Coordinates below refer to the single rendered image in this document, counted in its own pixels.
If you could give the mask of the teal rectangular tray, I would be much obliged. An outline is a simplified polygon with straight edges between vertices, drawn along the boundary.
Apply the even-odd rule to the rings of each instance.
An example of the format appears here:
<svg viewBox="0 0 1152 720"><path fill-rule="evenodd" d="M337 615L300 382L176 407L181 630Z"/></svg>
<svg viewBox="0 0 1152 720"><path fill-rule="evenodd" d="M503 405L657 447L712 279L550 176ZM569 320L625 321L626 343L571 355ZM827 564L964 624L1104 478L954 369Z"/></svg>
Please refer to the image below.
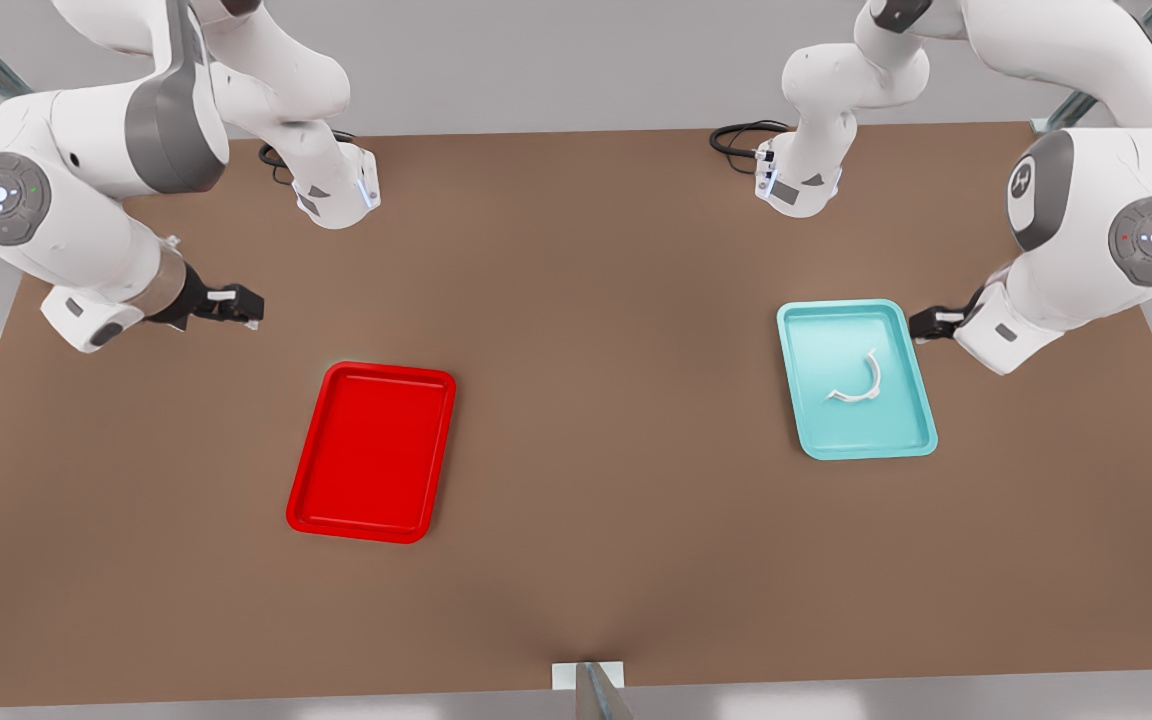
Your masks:
<svg viewBox="0 0 1152 720"><path fill-rule="evenodd" d="M922 457L940 437L890 300L790 302L776 311L797 438L814 460Z"/></svg>

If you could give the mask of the red rectangular tray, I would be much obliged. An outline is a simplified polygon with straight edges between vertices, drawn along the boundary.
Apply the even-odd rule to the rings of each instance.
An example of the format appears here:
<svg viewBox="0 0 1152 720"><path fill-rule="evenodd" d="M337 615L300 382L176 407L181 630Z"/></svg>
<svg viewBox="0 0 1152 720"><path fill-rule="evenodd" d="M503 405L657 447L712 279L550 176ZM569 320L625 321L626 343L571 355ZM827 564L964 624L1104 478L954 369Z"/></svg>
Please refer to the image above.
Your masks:
<svg viewBox="0 0 1152 720"><path fill-rule="evenodd" d="M326 370L285 506L297 532L414 544L435 509L456 381L442 370Z"/></svg>

